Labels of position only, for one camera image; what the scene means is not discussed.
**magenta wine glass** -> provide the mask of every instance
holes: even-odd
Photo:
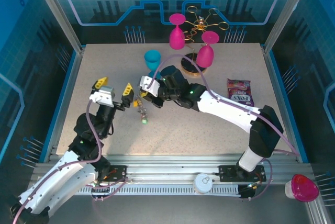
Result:
[[[186,17],[179,13],[171,15],[169,18],[169,21],[176,26],[170,33],[170,47],[174,50],[181,50],[185,46],[185,35],[179,28],[179,25],[183,24],[185,20]]]
[[[207,44],[203,46],[196,59],[196,64],[203,68],[208,68],[213,64],[214,50],[210,44],[217,43],[219,41],[219,35],[213,31],[207,31],[202,34],[202,40]]]

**snack package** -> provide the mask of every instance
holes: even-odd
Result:
[[[228,98],[244,105],[254,106],[249,80],[227,79]]]

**white round device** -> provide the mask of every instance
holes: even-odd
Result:
[[[195,192],[205,194],[211,190],[213,182],[205,173],[198,174],[193,181],[193,189]]]

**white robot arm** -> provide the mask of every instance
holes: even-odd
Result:
[[[283,132],[273,108],[250,107],[213,91],[211,94],[203,85],[189,84],[180,70],[173,65],[164,68],[161,76],[163,80],[153,80],[151,86],[152,78],[141,78],[140,87],[144,99],[159,108],[163,106],[164,101],[173,100],[187,109],[223,118],[249,133],[249,146],[238,161],[238,166],[246,172],[252,172],[259,162],[271,156],[280,137],[265,122],[258,119],[257,115],[262,115]]]
[[[90,114],[90,120],[99,139],[113,134],[113,119],[116,110],[124,111],[125,108],[129,108],[134,95],[132,87],[128,84],[122,95],[122,103],[113,101],[113,88],[106,86],[107,81],[106,77],[98,80],[93,85],[90,95],[90,100],[99,104],[96,116]],[[11,208],[13,216],[24,207],[17,223],[48,223],[56,210],[76,192],[91,182],[104,181],[104,178],[110,173],[112,166],[104,157],[97,162],[89,163],[97,158],[98,147],[88,125],[86,114],[79,116],[74,131],[77,136],[63,157],[34,186],[20,194],[18,202],[13,204]]]

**pink lid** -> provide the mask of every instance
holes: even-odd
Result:
[[[297,200],[309,202],[319,196],[319,189],[314,182],[301,174],[294,175],[291,183],[292,193]]]
[[[183,24],[184,21],[186,20],[186,17],[183,14],[180,13],[175,13],[170,16],[169,21],[170,23],[174,25],[180,25]]]
[[[213,31],[206,31],[202,34],[201,38],[205,43],[209,44],[217,43],[220,39],[219,35]]]

